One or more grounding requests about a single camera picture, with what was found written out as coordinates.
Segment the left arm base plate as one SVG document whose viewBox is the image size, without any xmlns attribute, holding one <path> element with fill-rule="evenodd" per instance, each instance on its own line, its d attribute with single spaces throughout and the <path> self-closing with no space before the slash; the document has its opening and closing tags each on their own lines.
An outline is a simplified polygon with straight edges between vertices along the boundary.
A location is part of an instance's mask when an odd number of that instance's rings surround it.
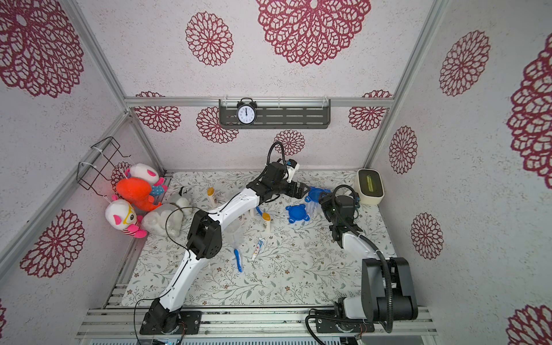
<svg viewBox="0 0 552 345">
<path fill-rule="evenodd" d="M 145 314 L 140 335 L 196 335 L 199 332 L 203 313 L 182 310 L 167 315 L 157 315 L 152 311 Z"/>
</svg>

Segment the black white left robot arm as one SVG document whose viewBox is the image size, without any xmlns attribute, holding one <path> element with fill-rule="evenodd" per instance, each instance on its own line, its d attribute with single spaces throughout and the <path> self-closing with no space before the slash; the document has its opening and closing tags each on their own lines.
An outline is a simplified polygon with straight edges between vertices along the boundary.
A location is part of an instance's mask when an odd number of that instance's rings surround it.
<svg viewBox="0 0 552 345">
<path fill-rule="evenodd" d="M 181 318 L 185 298 L 200 271 L 220 252 L 224 230 L 248 211 L 271 203 L 281 195 L 301 199 L 310 191 L 306 184 L 293 180 L 299 164 L 285 158 L 282 142 L 274 142 L 267 156 L 263 171 L 225 204 L 211 211 L 197 208 L 181 264 L 161 296 L 151 299 L 135 336 L 182 333 L 186 326 Z"/>
</svg>

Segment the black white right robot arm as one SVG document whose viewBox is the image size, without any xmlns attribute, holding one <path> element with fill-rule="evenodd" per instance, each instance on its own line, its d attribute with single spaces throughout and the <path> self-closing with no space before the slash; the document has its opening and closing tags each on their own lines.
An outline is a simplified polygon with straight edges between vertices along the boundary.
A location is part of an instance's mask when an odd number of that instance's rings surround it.
<svg viewBox="0 0 552 345">
<path fill-rule="evenodd" d="M 358 296 L 340 298 L 333 305 L 333 316 L 313 310 L 306 320 L 316 317 L 337 327 L 358 326 L 361 331 L 373 331 L 379 323 L 386 333 L 393 331 L 397 321 L 416 320 L 419 309 L 409 263 L 403 257 L 385 255 L 354 222 L 358 193 L 349 185 L 339 185 L 322 192 L 319 204 L 332 239 L 361 263 L 361 290 Z"/>
</svg>

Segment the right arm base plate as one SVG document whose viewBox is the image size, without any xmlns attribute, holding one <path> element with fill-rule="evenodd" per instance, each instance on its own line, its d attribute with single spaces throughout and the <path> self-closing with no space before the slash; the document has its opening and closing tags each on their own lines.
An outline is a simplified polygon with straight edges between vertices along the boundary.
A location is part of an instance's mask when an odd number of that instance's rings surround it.
<svg viewBox="0 0 552 345">
<path fill-rule="evenodd" d="M 323 334 L 363 334 L 375 331 L 373 323 L 359 319 L 340 319 L 330 310 L 318 310 L 312 313 L 315 317 L 316 331 Z"/>
</svg>

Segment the blue lid front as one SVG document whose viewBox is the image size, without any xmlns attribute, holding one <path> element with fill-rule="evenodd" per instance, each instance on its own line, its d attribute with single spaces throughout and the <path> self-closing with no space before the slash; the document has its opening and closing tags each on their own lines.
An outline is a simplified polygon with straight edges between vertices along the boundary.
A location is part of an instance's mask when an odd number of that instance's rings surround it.
<svg viewBox="0 0 552 345">
<path fill-rule="evenodd" d="M 330 194 L 330 192 L 331 191 L 329 189 L 311 187 L 310 191 L 307 193 L 305 197 L 305 202 L 318 204 L 320 201 L 320 198 L 322 196 L 325 196 L 326 194 Z"/>
</svg>

